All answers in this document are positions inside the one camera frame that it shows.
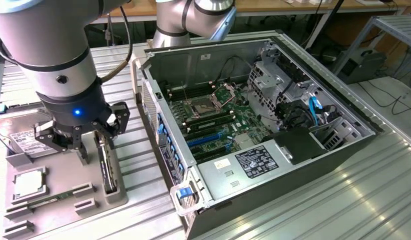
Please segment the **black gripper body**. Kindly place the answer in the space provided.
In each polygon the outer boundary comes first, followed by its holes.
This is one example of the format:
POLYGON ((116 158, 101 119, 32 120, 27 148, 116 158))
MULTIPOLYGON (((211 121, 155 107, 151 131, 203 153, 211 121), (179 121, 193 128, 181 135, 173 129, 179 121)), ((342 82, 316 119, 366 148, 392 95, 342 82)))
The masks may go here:
POLYGON ((85 131, 91 131, 89 124, 93 121, 101 124, 107 123, 112 111, 104 99, 99 77, 91 86, 75 96, 51 98, 40 93, 37 96, 52 115, 55 127, 60 131, 68 132, 77 126, 85 131))

